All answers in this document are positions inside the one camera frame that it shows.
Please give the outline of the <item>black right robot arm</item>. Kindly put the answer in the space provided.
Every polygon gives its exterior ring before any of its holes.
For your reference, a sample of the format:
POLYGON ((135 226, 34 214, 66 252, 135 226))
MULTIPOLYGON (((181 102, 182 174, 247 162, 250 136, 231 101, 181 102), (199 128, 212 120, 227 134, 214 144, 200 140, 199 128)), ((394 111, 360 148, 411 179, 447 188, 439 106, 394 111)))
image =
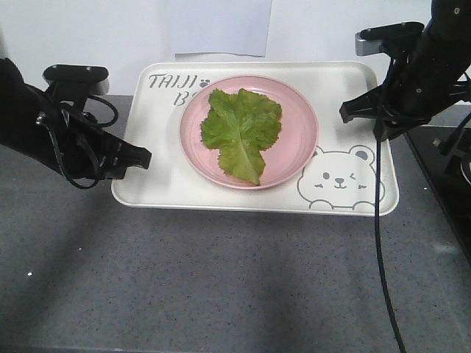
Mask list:
POLYGON ((363 29, 355 35, 355 52, 386 54, 389 67, 381 85, 342 103, 341 119, 372 119, 378 140, 392 140, 470 100, 470 2, 432 1, 427 24, 363 29))

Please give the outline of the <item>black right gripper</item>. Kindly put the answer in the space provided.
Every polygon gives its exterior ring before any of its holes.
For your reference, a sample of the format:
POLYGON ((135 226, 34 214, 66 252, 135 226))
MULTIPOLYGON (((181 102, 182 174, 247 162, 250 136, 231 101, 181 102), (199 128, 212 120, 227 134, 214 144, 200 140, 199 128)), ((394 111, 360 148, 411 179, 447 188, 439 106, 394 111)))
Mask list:
POLYGON ((456 73, 438 60, 409 63, 391 59, 381 86, 344 101, 339 113, 344 124, 354 118, 377 119, 377 140, 395 139, 456 103, 456 73))

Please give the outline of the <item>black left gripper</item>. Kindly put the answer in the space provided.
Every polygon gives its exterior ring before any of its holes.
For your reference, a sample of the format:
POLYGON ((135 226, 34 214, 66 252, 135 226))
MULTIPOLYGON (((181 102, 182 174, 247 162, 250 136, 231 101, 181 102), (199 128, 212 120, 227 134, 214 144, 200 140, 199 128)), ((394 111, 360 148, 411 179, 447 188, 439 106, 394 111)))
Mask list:
POLYGON ((52 166, 67 180, 123 179, 128 167, 148 169, 152 153, 105 131, 117 122, 117 108, 105 99, 96 102, 110 108, 113 117, 100 122, 90 112, 76 112, 60 104, 57 119, 44 110, 38 112, 35 125, 44 128, 50 139, 52 166))

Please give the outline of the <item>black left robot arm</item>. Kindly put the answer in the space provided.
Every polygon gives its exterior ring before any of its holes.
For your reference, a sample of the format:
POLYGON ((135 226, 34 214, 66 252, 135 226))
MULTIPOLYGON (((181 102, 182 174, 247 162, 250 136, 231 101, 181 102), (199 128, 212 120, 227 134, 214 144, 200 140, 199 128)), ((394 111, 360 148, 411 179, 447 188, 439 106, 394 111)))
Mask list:
POLYGON ((1 144, 63 175, 94 184, 123 179, 129 167, 147 169, 152 154, 106 132, 118 110, 103 96, 108 70, 101 66, 53 65, 40 90, 25 83, 16 65, 1 60, 1 144))

